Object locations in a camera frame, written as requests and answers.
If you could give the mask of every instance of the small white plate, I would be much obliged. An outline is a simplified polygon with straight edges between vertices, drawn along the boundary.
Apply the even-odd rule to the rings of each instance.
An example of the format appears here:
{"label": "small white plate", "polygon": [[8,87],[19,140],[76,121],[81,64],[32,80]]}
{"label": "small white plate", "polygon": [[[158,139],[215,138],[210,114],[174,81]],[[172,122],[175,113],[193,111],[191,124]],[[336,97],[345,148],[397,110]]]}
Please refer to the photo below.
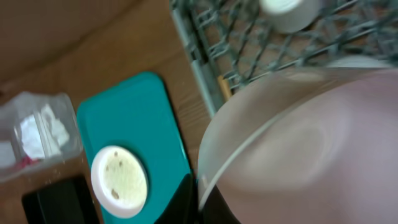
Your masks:
{"label": "small white plate", "polygon": [[[140,180],[140,185],[138,187],[141,190],[141,194],[135,197],[134,200],[131,200],[131,198],[127,200],[122,198],[122,196],[119,198],[119,194],[117,194],[116,191],[106,186],[105,172],[111,169],[108,167],[108,165],[110,165],[108,161],[114,156],[118,156],[124,161],[129,161],[129,165],[134,166],[134,170],[136,170],[135,175],[137,175],[137,178]],[[127,187],[126,185],[131,186],[131,183],[121,179],[119,182],[121,185],[125,185],[123,187]],[[139,159],[125,148],[119,146],[106,146],[95,155],[93,165],[91,166],[91,184],[94,194],[100,204],[115,217],[131,218],[137,215],[144,207],[148,193],[146,172]]]}

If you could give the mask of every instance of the metal dish rack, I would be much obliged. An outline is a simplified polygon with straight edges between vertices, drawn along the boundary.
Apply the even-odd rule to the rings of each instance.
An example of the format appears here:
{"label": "metal dish rack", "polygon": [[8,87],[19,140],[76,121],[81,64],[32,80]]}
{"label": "metal dish rack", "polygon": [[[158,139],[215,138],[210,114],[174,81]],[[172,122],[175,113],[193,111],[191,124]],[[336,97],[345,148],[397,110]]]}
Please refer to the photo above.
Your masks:
{"label": "metal dish rack", "polygon": [[324,0],[300,32],[276,33],[260,12],[243,16],[244,0],[173,0],[172,17],[211,117],[233,94],[274,71],[319,67],[345,55],[398,62],[398,0]]}

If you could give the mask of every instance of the blue cutting board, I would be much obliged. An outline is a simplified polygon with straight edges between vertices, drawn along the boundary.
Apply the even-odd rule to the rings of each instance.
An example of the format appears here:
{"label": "blue cutting board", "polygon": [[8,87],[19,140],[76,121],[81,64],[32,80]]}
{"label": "blue cutting board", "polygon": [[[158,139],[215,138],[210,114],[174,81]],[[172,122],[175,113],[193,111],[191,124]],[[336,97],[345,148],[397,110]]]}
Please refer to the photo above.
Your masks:
{"label": "blue cutting board", "polygon": [[136,155],[148,175],[142,211],[122,219],[101,207],[105,223],[153,224],[191,173],[161,79],[151,72],[138,74],[84,101],[77,120],[90,167],[100,149],[117,145]]}

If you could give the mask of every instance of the wooden table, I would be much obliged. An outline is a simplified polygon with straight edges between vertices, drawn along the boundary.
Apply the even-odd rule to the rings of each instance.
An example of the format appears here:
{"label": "wooden table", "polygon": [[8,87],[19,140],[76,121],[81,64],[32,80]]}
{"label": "wooden table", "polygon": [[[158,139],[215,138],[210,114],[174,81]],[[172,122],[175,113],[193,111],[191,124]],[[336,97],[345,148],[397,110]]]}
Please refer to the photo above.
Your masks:
{"label": "wooden table", "polygon": [[[210,119],[167,1],[136,1],[62,54],[0,83],[1,100],[21,91],[65,92],[77,110],[84,99],[145,70],[163,78],[191,165],[196,168],[198,148]],[[0,224],[27,223],[21,202],[24,194],[78,174],[85,175],[91,185],[84,152],[65,163],[1,184]],[[95,205],[100,214],[96,200]]]}

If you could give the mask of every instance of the white bowl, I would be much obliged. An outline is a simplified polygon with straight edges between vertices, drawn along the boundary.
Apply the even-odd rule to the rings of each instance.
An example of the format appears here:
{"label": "white bowl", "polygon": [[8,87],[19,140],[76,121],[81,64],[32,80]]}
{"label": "white bowl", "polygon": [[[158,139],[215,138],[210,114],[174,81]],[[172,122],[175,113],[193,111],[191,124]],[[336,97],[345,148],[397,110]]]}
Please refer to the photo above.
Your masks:
{"label": "white bowl", "polygon": [[122,147],[107,146],[97,153],[91,184],[100,204],[116,217],[131,218],[144,207],[148,191],[145,169]]}

